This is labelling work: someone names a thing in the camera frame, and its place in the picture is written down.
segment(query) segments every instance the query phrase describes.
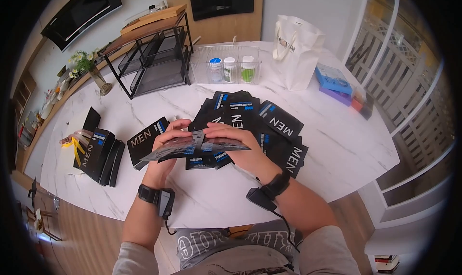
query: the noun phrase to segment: black screen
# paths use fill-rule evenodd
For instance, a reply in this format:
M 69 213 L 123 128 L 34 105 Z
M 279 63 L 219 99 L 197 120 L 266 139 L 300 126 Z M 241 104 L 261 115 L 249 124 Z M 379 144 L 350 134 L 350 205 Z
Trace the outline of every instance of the black screen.
M 109 6 L 109 0 L 78 1 L 68 12 L 56 19 L 54 23 L 56 32 L 63 40 L 68 40 L 80 26 Z M 85 28 L 85 26 L 80 28 L 78 32 L 83 31 Z
M 194 21 L 254 11 L 254 0 L 191 0 Z
M 120 0 L 70 0 L 45 26 L 42 35 L 64 51 L 79 34 L 119 6 Z

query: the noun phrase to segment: white shopping bag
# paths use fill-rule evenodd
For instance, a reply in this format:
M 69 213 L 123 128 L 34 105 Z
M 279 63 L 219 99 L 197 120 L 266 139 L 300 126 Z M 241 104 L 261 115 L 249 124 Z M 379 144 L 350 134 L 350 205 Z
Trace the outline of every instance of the white shopping bag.
M 308 87 L 324 43 L 324 33 L 294 16 L 278 15 L 273 58 L 285 87 L 301 91 Z

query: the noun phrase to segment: wooden cabinet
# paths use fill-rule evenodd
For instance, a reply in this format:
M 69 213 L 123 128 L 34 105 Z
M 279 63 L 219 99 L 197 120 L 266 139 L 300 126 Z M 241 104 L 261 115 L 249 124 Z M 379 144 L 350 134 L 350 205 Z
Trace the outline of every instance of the wooden cabinet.
M 32 78 L 29 71 L 25 71 L 19 79 L 18 85 L 13 94 L 13 101 L 15 104 L 15 113 L 18 124 L 21 122 L 21 117 L 24 113 L 24 108 L 31 97 L 32 92 L 36 87 L 36 82 Z
M 167 0 L 169 7 L 186 4 L 191 38 L 201 36 L 199 44 L 232 41 L 260 41 L 262 33 L 263 0 L 254 0 L 254 12 L 193 20 L 190 0 Z

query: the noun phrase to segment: black wristband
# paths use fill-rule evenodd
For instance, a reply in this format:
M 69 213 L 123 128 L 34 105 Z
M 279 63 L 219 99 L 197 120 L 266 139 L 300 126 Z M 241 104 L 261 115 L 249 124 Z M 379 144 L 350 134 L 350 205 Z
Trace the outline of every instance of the black wristband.
M 159 204 L 159 193 L 160 190 L 152 189 L 142 184 L 138 188 L 138 198 L 156 206 Z
M 277 174 L 269 184 L 262 186 L 260 189 L 263 193 L 274 201 L 276 196 L 282 194 L 289 186 L 290 173 L 286 168 L 282 168 L 282 174 Z

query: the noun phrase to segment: ribbon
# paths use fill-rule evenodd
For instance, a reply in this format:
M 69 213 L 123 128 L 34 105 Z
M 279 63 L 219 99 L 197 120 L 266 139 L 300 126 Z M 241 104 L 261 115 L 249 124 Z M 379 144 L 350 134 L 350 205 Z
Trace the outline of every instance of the ribbon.
M 85 129 L 80 129 L 59 141 L 59 143 L 61 144 L 61 147 L 68 147 L 71 145 L 74 146 L 74 156 L 75 156 L 75 160 L 77 161 L 77 164 L 79 167 L 81 165 L 81 162 L 80 162 L 80 157 L 78 156 L 77 150 L 81 151 L 82 153 L 85 153 L 83 147 L 80 144 L 84 145 L 85 147 L 88 147 L 88 143 L 92 135 L 93 135 L 92 132 L 87 131 Z

